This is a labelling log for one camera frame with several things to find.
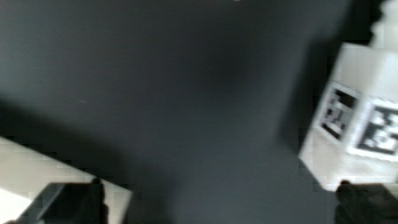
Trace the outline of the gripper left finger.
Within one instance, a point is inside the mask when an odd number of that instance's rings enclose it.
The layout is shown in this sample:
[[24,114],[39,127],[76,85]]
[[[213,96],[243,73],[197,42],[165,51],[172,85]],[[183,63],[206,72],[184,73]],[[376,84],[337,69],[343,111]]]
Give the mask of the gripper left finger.
[[28,205],[16,224],[108,224],[104,184],[49,183]]

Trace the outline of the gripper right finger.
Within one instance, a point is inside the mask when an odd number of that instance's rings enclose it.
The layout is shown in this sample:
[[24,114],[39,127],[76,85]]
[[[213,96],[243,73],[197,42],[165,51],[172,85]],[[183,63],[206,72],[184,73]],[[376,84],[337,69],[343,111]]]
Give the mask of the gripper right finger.
[[398,183],[343,180],[335,198],[334,224],[398,224]]

